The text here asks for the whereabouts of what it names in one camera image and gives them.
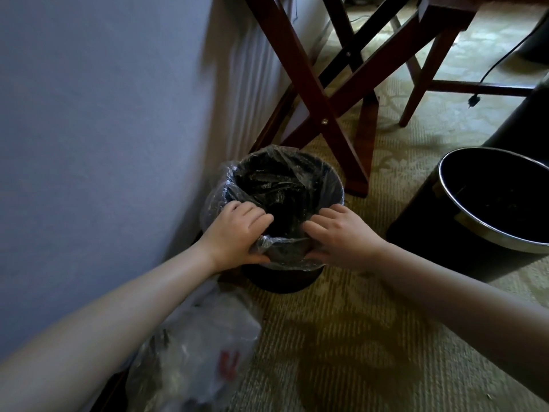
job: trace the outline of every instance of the forearm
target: forearm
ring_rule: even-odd
[[[0,366],[0,410],[76,410],[213,273],[193,246],[48,328]]]
[[[549,310],[392,244],[373,270],[498,367],[549,401]]]

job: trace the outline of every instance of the hand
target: hand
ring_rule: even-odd
[[[214,262],[215,272],[244,264],[269,263],[250,247],[275,218],[251,202],[229,202],[196,243]]]
[[[345,269],[367,268],[373,257],[387,243],[349,208],[335,204],[322,208],[318,215],[303,223],[303,230],[324,245],[306,259]]]

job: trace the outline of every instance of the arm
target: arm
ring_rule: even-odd
[[[549,310],[385,242],[339,204],[320,210],[303,229],[325,246],[307,257],[378,274],[549,401]]]
[[[46,329],[0,365],[0,410],[79,408],[196,286],[221,270],[267,263],[248,251],[272,221],[231,202],[189,249]]]

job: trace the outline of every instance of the beige carpet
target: beige carpet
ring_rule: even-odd
[[[412,9],[400,17],[404,21]],[[369,14],[350,13],[351,18]],[[484,8],[460,35],[437,77],[477,80],[527,34],[542,9]],[[359,27],[365,19],[353,23]],[[391,34],[387,27],[367,57]],[[332,34],[319,69],[340,46]],[[426,57],[424,49],[418,58]],[[535,83],[547,69],[512,59],[487,81]],[[348,75],[341,75],[337,86]],[[407,128],[396,123],[412,90],[405,68],[377,89],[381,97],[370,196],[346,204],[381,235],[445,152],[480,145],[520,103],[483,96],[468,109],[467,94],[428,93]],[[353,133],[360,104],[341,118]],[[307,148],[338,168],[322,138]],[[549,307],[549,261],[494,283]],[[485,360],[443,325],[427,318],[367,272],[326,269],[305,291],[290,295],[244,286],[264,309],[264,332],[231,410],[244,411],[535,411],[547,404]]]

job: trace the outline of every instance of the left hand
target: left hand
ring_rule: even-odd
[[[214,262],[216,272],[240,265],[269,263],[264,254],[250,254],[250,247],[275,218],[251,202],[229,202],[196,243]]]

